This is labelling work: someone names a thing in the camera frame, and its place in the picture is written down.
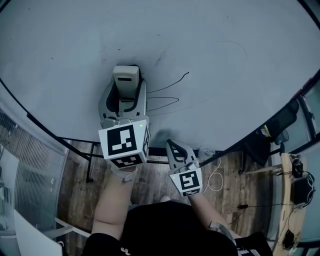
black shirt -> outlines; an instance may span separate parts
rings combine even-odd
[[[225,235],[206,230],[191,206],[168,201],[130,210],[120,241],[107,234],[92,234],[82,255],[237,256],[238,253]]]

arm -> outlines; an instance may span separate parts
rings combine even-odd
[[[224,225],[230,231],[233,238],[241,238],[241,236],[237,235],[231,230],[226,220],[216,211],[215,208],[211,206],[209,201],[205,198],[204,194],[198,193],[189,196],[188,198],[195,214],[198,216],[200,222],[207,230],[213,230],[209,227],[210,223],[217,222]]]
[[[111,174],[95,208],[92,234],[103,233],[120,240],[134,182],[134,179],[124,182],[123,178]]]

wooden floor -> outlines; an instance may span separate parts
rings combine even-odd
[[[73,142],[73,146],[82,152],[90,152],[91,144]],[[91,178],[93,183],[86,183],[88,161],[70,152],[60,189],[58,202],[58,218],[82,230],[92,230],[93,216],[107,181],[111,175],[110,166],[102,158],[93,158],[91,164]],[[166,157],[149,156],[149,160],[168,161]],[[203,186],[212,171],[217,168],[219,160],[202,168]],[[245,211],[237,209],[239,204],[249,206],[265,206],[272,204],[272,176],[270,173],[238,175],[242,164],[242,153],[234,152],[221,158],[221,165],[216,172],[223,176],[223,189],[219,192],[207,189],[205,196],[216,210],[231,223],[231,228],[240,236],[248,236],[254,232],[268,232],[271,207],[250,207]],[[261,168],[252,163],[248,157],[247,170]],[[188,198],[181,198],[167,176],[169,165],[145,164],[140,168],[133,187],[131,201],[133,204],[159,203],[161,197],[168,195],[171,199],[178,199],[189,204]],[[214,175],[210,186],[218,190],[221,187],[221,178]],[[69,256],[81,254],[86,238],[74,232],[66,238],[66,252]]]

person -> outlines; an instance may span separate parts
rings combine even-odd
[[[240,236],[202,193],[188,197],[191,206],[164,196],[128,211],[135,175],[128,180],[118,173],[113,169],[98,201],[82,256],[238,255]]]

white cube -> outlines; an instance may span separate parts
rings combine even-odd
[[[117,168],[146,163],[150,133],[146,120],[99,130],[103,157]]]
[[[201,168],[169,174],[169,176],[182,197],[202,192]]]

